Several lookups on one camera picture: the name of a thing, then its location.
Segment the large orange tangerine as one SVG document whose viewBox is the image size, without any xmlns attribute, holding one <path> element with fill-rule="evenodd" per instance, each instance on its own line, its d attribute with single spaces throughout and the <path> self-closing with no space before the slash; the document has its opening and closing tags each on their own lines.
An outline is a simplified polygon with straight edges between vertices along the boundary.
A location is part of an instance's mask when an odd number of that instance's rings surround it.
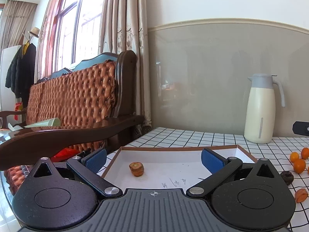
<svg viewBox="0 0 309 232">
<path fill-rule="evenodd" d="M 308 147 L 304 147 L 301 151 L 301 157 L 302 159 L 306 160 L 309 158 L 309 148 Z"/>
</svg>

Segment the small orange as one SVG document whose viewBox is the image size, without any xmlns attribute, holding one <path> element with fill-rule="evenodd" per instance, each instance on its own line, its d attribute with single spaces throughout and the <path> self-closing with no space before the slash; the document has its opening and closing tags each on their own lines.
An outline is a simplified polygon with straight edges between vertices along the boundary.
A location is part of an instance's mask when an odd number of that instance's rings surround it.
<svg viewBox="0 0 309 232">
<path fill-rule="evenodd" d="M 297 161 L 299 159 L 299 154 L 297 152 L 292 152 L 290 154 L 290 161 L 293 164 L 295 161 Z"/>
<path fill-rule="evenodd" d="M 306 162 L 303 159 L 296 159 L 293 163 L 294 172 L 301 174 L 306 169 Z"/>
</svg>

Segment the carrot chunk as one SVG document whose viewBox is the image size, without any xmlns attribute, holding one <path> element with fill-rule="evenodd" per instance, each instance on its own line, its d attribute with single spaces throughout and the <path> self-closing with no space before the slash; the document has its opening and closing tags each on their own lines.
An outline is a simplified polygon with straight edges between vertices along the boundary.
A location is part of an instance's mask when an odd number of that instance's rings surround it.
<svg viewBox="0 0 309 232">
<path fill-rule="evenodd" d="M 302 203 L 308 198 L 308 192 L 305 188 L 301 188 L 295 192 L 296 203 Z"/>
<path fill-rule="evenodd" d="M 141 162 L 132 162 L 129 168 L 135 177 L 141 177 L 144 173 L 144 167 Z"/>
</svg>

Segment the dark mangosteen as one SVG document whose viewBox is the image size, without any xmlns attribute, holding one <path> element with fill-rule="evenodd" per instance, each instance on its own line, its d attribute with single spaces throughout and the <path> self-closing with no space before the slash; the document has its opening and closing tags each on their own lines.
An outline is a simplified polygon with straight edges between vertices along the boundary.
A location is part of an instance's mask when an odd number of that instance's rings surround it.
<svg viewBox="0 0 309 232">
<path fill-rule="evenodd" d="M 280 175 L 287 186 L 291 185 L 292 182 L 294 181 L 294 175 L 290 171 L 282 171 Z"/>
</svg>

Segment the red cloth on sofa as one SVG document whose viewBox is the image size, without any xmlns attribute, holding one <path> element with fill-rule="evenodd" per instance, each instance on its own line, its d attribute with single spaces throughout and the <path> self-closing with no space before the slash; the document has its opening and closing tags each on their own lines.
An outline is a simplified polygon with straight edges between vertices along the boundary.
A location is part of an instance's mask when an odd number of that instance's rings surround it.
<svg viewBox="0 0 309 232">
<path fill-rule="evenodd" d="M 56 155 L 50 158 L 52 162 L 62 162 L 70 159 L 73 156 L 76 156 L 80 151 L 71 149 L 71 148 L 64 148 Z"/>
</svg>

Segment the white black grid tablecloth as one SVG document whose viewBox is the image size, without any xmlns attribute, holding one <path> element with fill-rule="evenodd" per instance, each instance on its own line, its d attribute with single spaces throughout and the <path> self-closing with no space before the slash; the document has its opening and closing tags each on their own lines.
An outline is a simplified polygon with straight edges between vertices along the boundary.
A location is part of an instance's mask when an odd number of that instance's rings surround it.
<svg viewBox="0 0 309 232">
<path fill-rule="evenodd" d="M 293 172 L 290 154 L 292 152 L 299 154 L 304 147 L 308 147 L 308 138 L 274 137 L 270 143 L 259 145 L 246 140 L 242 135 L 157 127 L 126 144 L 125 147 L 184 148 L 230 145 L 239 145 L 256 159 L 269 159 L 278 172 Z M 109 161 L 115 156 L 116 152 L 117 150 L 107 155 L 106 163 L 98 172 L 99 176 L 102 177 Z"/>
</svg>

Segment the cream thermos jug grey lid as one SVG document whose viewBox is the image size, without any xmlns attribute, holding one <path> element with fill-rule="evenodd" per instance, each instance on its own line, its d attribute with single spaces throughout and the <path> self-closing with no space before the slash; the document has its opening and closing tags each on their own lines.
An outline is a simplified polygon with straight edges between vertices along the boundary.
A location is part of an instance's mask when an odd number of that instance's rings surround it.
<svg viewBox="0 0 309 232">
<path fill-rule="evenodd" d="M 251 82 L 249 92 L 244 137 L 246 140 L 265 144 L 273 137 L 275 123 L 275 92 L 274 85 L 278 86 L 281 106 L 285 107 L 285 96 L 282 84 L 274 75 L 256 73 L 248 79 Z"/>
</svg>

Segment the brown cardboard box tray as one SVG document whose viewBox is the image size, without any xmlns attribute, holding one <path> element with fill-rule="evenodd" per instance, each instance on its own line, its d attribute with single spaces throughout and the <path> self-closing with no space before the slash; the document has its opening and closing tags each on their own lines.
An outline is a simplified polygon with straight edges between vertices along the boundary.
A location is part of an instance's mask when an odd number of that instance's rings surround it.
<svg viewBox="0 0 309 232">
<path fill-rule="evenodd" d="M 182 189 L 186 191 L 206 179 L 211 173 L 202 165 L 201 154 L 209 148 L 224 158 L 237 157 L 243 163 L 255 163 L 256 158 L 239 145 L 184 148 L 122 147 L 109 161 L 102 178 L 126 189 Z M 129 168 L 141 162 L 144 173 L 135 177 Z"/>
</svg>

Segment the pale green rolled paper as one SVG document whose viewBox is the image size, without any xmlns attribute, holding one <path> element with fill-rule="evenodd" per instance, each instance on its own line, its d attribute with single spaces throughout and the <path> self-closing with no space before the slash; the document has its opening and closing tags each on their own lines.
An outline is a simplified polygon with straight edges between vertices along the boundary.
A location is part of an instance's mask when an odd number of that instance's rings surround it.
<svg viewBox="0 0 309 232">
<path fill-rule="evenodd" d="M 59 118 L 52 118 L 43 120 L 41 122 L 36 122 L 33 124 L 29 124 L 24 126 L 25 128 L 32 128 L 32 127 L 58 127 L 61 126 L 61 120 Z"/>
</svg>

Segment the wooden sofa orange tufted cushion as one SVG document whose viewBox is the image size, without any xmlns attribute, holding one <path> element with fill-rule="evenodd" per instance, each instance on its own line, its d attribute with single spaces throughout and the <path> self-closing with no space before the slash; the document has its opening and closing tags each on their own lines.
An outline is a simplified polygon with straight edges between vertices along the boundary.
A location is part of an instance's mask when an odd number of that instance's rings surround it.
<svg viewBox="0 0 309 232">
<path fill-rule="evenodd" d="M 57 117 L 61 126 L 10 130 L 1 124 L 1 171 L 12 194 L 41 157 L 64 148 L 112 152 L 132 141 L 144 122 L 134 109 L 136 64 L 131 50 L 109 53 L 102 63 L 30 88 L 26 125 Z"/>
</svg>

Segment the black jacket on rack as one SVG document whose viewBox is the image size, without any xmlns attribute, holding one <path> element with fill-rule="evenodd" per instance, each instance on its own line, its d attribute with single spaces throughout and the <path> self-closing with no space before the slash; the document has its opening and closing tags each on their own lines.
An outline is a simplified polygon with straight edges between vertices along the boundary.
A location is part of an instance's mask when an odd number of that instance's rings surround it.
<svg viewBox="0 0 309 232">
<path fill-rule="evenodd" d="M 23 107 L 29 102 L 30 88 L 34 84 L 36 47 L 31 43 L 23 54 L 23 45 L 18 49 L 8 68 L 5 87 L 11 89 L 15 98 L 21 98 Z"/>
</svg>

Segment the beige embroidered curtain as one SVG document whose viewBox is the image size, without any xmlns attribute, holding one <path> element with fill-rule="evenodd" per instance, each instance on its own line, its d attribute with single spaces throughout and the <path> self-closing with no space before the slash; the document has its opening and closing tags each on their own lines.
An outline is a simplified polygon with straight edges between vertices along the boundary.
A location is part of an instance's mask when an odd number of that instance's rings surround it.
<svg viewBox="0 0 309 232">
<path fill-rule="evenodd" d="M 150 66 L 146 0 L 104 0 L 99 52 L 132 50 L 137 56 L 135 113 L 144 116 L 139 134 L 151 130 Z"/>
</svg>

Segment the straw hat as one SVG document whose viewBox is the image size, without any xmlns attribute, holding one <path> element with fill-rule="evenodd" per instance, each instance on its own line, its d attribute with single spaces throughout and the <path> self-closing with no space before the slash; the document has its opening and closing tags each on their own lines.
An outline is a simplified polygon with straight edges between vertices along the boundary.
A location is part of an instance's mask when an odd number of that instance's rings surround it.
<svg viewBox="0 0 309 232">
<path fill-rule="evenodd" d="M 39 38 L 40 29 L 37 27 L 33 27 L 30 31 L 28 31 L 30 36 Z"/>
</svg>

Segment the window with red frame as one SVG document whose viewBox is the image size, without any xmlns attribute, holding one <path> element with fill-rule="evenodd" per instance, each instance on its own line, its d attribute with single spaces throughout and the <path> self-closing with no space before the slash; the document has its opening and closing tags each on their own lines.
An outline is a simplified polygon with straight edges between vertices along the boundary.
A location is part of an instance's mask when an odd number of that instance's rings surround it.
<svg viewBox="0 0 309 232">
<path fill-rule="evenodd" d="M 96 57 L 104 0 L 49 0 L 40 29 L 35 80 Z"/>
</svg>

